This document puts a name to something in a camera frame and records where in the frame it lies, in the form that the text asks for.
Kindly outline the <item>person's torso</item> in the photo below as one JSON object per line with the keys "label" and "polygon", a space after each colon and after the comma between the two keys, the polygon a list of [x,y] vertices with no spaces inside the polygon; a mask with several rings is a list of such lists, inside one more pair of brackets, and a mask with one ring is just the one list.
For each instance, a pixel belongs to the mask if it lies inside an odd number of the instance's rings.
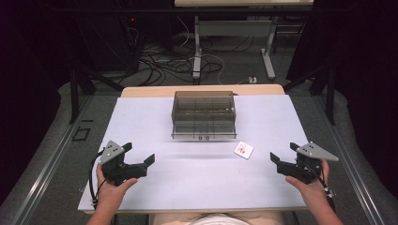
{"label": "person's torso", "polygon": [[282,214],[273,211],[237,213],[157,214],[152,225],[284,225]]}

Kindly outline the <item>white table mat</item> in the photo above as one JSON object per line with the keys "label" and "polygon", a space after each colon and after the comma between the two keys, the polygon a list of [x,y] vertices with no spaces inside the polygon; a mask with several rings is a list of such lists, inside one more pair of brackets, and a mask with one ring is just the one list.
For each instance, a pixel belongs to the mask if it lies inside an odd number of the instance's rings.
{"label": "white table mat", "polygon": [[[132,143],[128,163],[154,154],[156,161],[125,195],[122,213],[302,209],[299,192],[277,173],[272,152],[292,161],[290,143],[307,138],[290,97],[237,96],[237,138],[181,142],[171,137],[169,97],[121,97],[103,140]],[[249,159],[234,153],[239,142],[253,147]]]}

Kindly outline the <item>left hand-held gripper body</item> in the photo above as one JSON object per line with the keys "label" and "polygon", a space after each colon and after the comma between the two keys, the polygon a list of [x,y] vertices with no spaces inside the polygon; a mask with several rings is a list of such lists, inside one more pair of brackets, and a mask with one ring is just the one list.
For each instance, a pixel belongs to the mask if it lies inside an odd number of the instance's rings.
{"label": "left hand-held gripper body", "polygon": [[116,186],[121,185],[125,180],[145,177],[147,174],[144,162],[138,164],[124,162],[126,153],[122,146],[116,142],[108,141],[99,159],[99,165],[102,167],[105,179]]}

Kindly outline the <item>white metal-legged desk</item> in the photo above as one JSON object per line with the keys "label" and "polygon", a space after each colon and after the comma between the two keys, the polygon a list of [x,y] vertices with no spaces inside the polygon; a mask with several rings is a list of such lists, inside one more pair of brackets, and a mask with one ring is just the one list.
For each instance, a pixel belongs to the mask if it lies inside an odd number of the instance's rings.
{"label": "white metal-legged desk", "polygon": [[[310,9],[314,0],[175,0],[175,6],[182,9]],[[201,37],[216,36],[252,36],[266,38],[266,45],[261,50],[266,74],[270,80],[275,78],[275,72],[270,60],[273,40],[276,36],[279,16],[268,16],[260,20],[216,20],[203,21],[200,16],[194,17],[195,55],[192,77],[201,77],[202,47]]]}

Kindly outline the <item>person's right hand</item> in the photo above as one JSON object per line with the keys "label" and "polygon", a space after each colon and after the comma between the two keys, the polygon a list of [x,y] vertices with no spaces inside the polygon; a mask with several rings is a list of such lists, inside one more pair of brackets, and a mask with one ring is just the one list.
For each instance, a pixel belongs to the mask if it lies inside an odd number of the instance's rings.
{"label": "person's right hand", "polygon": [[295,177],[286,176],[285,181],[300,192],[303,201],[310,210],[329,207],[327,194],[325,193],[324,186],[319,180],[311,184],[304,184]]}

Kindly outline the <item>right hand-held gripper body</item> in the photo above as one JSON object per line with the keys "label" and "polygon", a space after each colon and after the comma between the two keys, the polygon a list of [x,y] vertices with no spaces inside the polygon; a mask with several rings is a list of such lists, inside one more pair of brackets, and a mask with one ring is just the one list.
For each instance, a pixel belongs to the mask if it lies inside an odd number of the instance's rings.
{"label": "right hand-held gripper body", "polygon": [[304,184],[311,184],[320,177],[323,172],[322,159],[339,160],[338,157],[313,142],[300,146],[299,150],[294,152],[297,153],[296,162],[282,161],[281,165],[276,165],[277,173],[295,177]]}

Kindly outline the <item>black metal stand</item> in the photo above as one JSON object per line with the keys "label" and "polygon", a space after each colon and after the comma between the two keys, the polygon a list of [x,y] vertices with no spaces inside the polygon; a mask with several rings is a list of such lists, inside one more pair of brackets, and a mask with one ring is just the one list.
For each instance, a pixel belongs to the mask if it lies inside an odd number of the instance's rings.
{"label": "black metal stand", "polygon": [[323,91],[326,91],[325,115],[329,122],[334,126],[334,91],[336,81],[336,67],[335,66],[319,66],[308,73],[300,76],[297,80],[292,81],[283,86],[284,91],[289,91],[293,87],[304,83],[306,80],[314,78],[309,92],[312,96],[319,96]]}
{"label": "black metal stand", "polygon": [[71,97],[71,118],[70,123],[73,124],[80,114],[79,91],[82,90],[86,95],[94,95],[97,91],[92,79],[98,80],[106,85],[114,88],[116,91],[122,91],[124,87],[110,79],[102,76],[94,69],[73,63],[69,72],[69,87]]}

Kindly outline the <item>small white square card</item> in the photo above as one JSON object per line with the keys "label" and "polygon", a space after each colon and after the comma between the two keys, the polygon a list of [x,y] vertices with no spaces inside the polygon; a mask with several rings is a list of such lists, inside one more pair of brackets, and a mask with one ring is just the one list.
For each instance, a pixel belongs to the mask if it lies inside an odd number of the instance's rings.
{"label": "small white square card", "polygon": [[234,153],[242,158],[249,159],[253,152],[253,147],[245,142],[239,142]]}

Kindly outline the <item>transparent grey drawer box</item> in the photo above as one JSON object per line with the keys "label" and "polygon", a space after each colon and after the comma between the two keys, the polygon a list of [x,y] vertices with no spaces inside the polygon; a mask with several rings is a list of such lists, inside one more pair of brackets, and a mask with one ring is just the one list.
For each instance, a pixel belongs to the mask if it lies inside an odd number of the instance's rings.
{"label": "transparent grey drawer box", "polygon": [[237,137],[233,91],[176,91],[172,138],[209,142]]}

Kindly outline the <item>dark equipment cabinet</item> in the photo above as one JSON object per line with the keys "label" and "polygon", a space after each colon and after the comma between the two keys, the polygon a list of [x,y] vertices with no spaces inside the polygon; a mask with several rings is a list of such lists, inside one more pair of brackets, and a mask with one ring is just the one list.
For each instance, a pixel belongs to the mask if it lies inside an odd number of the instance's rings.
{"label": "dark equipment cabinet", "polygon": [[80,32],[94,66],[99,72],[136,72],[136,34],[115,16],[77,17]]}

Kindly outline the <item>wooden table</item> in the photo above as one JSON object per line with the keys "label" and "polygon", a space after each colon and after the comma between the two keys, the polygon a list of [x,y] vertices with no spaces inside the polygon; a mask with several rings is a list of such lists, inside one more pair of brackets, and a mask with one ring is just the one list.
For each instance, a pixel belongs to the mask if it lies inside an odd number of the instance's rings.
{"label": "wooden table", "polygon": [[238,95],[284,95],[279,84],[228,84],[126,87],[123,98],[170,98],[176,91],[233,91]]}

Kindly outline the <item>person's left hand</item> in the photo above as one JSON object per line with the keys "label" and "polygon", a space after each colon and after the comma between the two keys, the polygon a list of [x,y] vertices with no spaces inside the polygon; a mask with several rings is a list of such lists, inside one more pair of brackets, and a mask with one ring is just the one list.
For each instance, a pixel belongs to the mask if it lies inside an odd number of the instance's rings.
{"label": "person's left hand", "polygon": [[124,181],[121,185],[115,186],[105,179],[100,165],[97,166],[96,173],[99,184],[98,210],[117,210],[127,191],[138,182],[137,178],[131,178]]}

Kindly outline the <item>grey floor rail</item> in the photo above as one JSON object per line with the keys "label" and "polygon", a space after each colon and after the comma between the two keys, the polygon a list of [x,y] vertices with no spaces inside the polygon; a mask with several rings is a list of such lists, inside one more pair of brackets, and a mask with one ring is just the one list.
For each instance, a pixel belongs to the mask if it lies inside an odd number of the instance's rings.
{"label": "grey floor rail", "polygon": [[38,151],[3,209],[2,225],[84,225],[78,209],[88,180],[89,161],[97,152],[93,97],[84,97],[74,123],[60,108]]}
{"label": "grey floor rail", "polygon": [[347,174],[347,177],[351,183],[352,188],[354,189],[356,196],[360,202],[360,205],[364,211],[364,214],[368,218],[370,225],[386,225],[384,219],[379,213],[373,198],[370,195],[369,189],[365,186],[363,179],[360,176],[360,173],[357,167],[354,164],[354,161],[351,156],[349,156],[349,152],[344,145],[344,141],[342,136],[340,135],[338,128],[333,125],[326,113],[324,112],[325,106],[321,97],[313,97],[314,104],[318,109],[322,119],[325,121],[329,131],[331,133],[333,141],[337,145],[337,152],[339,154],[339,159],[343,164],[344,170]]}

